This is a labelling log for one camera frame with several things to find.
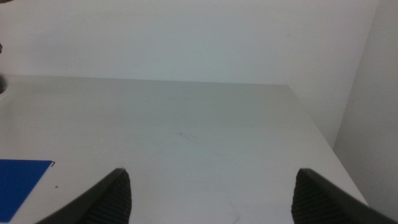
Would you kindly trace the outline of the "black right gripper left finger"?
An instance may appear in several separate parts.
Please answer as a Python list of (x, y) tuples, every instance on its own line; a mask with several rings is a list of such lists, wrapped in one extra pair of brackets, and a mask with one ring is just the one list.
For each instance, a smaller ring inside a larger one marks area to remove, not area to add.
[(39, 224), (128, 224), (132, 209), (129, 174), (117, 168)]

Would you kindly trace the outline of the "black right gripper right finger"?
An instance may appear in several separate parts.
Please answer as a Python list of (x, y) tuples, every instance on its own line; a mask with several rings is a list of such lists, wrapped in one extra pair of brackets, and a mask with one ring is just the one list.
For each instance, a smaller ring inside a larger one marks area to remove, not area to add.
[(312, 169), (297, 172), (291, 214), (301, 224), (397, 224)]

